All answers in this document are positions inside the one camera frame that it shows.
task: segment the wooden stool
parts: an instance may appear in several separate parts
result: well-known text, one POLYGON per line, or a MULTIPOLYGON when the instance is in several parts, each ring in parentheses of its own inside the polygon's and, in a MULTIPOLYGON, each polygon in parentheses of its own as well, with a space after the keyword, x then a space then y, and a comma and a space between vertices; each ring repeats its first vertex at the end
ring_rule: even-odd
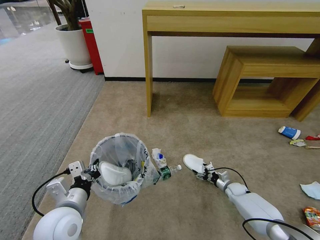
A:
POLYGON ((227 46, 213 97, 224 117, 285 118, 319 78, 320 59, 296 47, 227 46), (269 87, 238 87, 251 76, 274 79, 269 87))

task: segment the garbage bag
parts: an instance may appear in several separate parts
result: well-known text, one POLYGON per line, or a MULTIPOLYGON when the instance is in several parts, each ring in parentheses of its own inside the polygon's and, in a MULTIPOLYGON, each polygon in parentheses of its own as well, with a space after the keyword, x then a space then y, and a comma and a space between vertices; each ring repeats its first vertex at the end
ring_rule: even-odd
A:
POLYGON ((122 186, 111 187, 102 176, 93 181, 91 189, 95 194, 114 204, 131 202, 141 188, 155 184, 160 178, 147 147, 133 134, 117 133, 102 139, 92 150, 89 166, 97 159, 98 162, 107 161, 119 167, 127 167, 132 173, 131 181, 122 186))

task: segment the potted plant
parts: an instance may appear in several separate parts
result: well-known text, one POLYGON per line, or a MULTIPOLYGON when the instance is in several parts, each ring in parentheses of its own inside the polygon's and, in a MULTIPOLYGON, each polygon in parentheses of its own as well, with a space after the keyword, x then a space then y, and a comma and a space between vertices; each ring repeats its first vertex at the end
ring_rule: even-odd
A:
POLYGON ((56 27, 60 42, 73 69, 87 69, 92 67, 90 55, 79 26, 76 14, 77 0, 48 0, 59 7, 67 20, 67 24, 56 27))

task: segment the gray carpet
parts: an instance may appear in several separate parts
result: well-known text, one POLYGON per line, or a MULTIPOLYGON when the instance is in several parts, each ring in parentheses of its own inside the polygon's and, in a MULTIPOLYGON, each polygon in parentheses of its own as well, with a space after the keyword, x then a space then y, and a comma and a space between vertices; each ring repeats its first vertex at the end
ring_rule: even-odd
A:
POLYGON ((64 63, 55 25, 0 46, 1 239, 22 237, 34 190, 57 172, 104 83, 64 63))

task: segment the bottle label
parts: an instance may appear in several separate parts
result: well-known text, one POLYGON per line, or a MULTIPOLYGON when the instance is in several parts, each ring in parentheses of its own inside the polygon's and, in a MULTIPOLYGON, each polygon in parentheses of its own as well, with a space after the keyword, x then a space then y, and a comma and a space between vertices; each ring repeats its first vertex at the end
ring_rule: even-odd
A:
POLYGON ((163 180, 167 180, 168 178, 171 177, 171 172, 170 172, 170 169, 168 168, 168 166, 160 168, 160 171, 162 173, 161 175, 162 175, 163 180))

